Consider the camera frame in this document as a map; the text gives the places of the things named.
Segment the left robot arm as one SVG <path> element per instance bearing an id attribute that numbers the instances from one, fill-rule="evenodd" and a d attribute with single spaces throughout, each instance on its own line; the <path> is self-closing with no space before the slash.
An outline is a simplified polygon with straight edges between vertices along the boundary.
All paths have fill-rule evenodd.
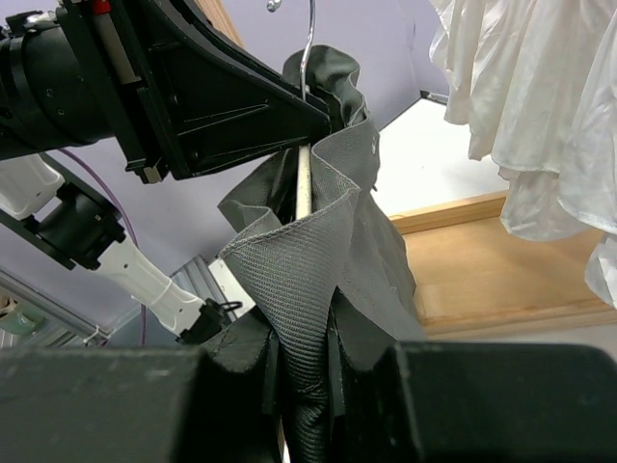
<path id="1" fill-rule="evenodd" d="M 1 221 L 66 269 L 123 287 L 186 344 L 226 309 L 181 289 L 121 211 L 49 156 L 115 138 L 153 184 L 222 172 L 332 132 L 327 104 L 217 30 L 191 1 L 64 1 L 1 32 Z"/>

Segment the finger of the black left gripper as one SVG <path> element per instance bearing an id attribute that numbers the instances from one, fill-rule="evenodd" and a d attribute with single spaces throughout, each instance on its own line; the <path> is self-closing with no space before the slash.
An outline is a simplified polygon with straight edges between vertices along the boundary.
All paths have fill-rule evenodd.
<path id="1" fill-rule="evenodd" d="M 148 57 L 179 137 L 198 145 L 302 145 L 330 132 L 326 104 L 216 29 L 192 1 L 146 1 Z"/>

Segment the grey pleated skirt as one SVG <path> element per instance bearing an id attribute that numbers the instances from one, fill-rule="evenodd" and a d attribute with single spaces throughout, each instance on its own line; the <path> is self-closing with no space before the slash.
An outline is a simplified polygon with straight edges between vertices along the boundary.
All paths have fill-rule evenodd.
<path id="1" fill-rule="evenodd" d="M 357 83 L 360 64 L 328 45 L 311 50 L 306 78 L 331 105 L 334 132 L 310 150 L 312 211 L 287 222 L 297 153 L 268 158 L 220 202 L 236 235 L 228 269 L 277 333 L 291 383 L 283 416 L 291 458 L 323 462 L 328 448 L 326 333 L 331 302 L 352 307 L 398 340 L 424 332 L 405 242 L 375 203 L 380 135 Z"/>

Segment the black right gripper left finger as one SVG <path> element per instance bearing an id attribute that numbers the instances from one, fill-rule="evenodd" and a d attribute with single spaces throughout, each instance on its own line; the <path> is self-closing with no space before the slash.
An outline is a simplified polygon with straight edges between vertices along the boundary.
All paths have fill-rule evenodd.
<path id="1" fill-rule="evenodd" d="M 278 342 L 248 313 L 200 347 L 5 349 L 5 462 L 279 462 Z"/>

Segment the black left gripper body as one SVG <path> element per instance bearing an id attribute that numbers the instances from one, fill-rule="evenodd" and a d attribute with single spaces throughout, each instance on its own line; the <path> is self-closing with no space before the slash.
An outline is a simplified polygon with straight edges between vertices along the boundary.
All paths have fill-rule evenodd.
<path id="1" fill-rule="evenodd" d="M 152 183 L 156 175 L 193 175 L 193 150 L 181 141 L 178 65 L 165 53 L 185 51 L 170 21 L 190 22 L 190 1 L 114 1 L 101 15 L 95 1 L 66 3 L 42 19 L 14 14 L 1 37 L 1 157 L 84 147 L 115 138 L 126 169 Z"/>

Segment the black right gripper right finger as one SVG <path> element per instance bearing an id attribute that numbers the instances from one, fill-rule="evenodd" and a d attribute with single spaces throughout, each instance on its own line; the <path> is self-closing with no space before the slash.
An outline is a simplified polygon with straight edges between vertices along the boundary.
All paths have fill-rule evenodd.
<path id="1" fill-rule="evenodd" d="M 616 364 L 580 344 L 398 341 L 343 305 L 340 462 L 612 462 Z"/>

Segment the cream hanger with metal hook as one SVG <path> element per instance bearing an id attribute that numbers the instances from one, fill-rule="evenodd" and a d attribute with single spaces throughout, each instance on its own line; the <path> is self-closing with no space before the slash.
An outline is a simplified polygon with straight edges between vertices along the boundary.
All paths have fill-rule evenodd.
<path id="1" fill-rule="evenodd" d="M 299 83 L 303 101 L 307 101 L 309 85 L 307 84 L 307 68 L 310 51 L 314 40 L 316 20 L 315 1 L 309 0 L 308 35 L 299 65 Z M 300 146 L 298 151 L 298 170 L 296 183 L 296 218 L 303 219 L 311 214 L 312 186 L 310 171 L 310 146 Z"/>

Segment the white ruffled skirt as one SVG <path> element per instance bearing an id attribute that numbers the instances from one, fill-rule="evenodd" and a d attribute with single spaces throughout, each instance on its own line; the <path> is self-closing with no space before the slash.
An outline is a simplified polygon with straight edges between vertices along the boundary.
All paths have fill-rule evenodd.
<path id="1" fill-rule="evenodd" d="M 596 230 L 584 280 L 616 302 L 616 5 L 437 1 L 429 56 L 468 156 L 508 183 L 503 227 L 529 241 Z"/>

